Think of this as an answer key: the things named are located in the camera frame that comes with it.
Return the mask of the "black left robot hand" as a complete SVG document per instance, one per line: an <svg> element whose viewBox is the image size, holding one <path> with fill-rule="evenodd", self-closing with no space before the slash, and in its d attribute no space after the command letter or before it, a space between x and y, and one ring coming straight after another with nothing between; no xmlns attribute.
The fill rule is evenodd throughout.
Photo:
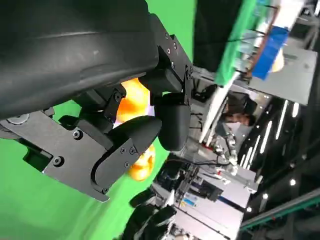
<svg viewBox="0 0 320 240"><path fill-rule="evenodd" d="M188 138L193 65L144 0L3 0L0 136L100 202L155 139Z"/></svg>

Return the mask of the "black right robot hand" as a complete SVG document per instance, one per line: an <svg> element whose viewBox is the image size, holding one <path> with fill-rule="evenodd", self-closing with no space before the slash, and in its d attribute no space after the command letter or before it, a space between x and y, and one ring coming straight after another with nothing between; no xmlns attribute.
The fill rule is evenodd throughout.
<svg viewBox="0 0 320 240"><path fill-rule="evenodd" d="M177 211L174 207L175 192L157 205L161 196L148 188L134 196L129 204L133 212L128 219L121 240L163 240L168 235Z"/></svg>

